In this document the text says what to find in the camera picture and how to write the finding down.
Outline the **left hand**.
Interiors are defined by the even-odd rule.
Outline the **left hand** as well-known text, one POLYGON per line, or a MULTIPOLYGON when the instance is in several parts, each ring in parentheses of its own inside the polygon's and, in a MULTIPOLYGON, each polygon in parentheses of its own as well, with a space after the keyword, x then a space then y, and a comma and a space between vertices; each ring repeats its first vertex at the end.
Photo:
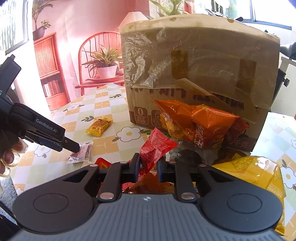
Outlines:
POLYGON ((10 168, 17 165, 16 157, 27 148, 28 145, 15 134, 1 130, 1 177, 10 175, 10 168))

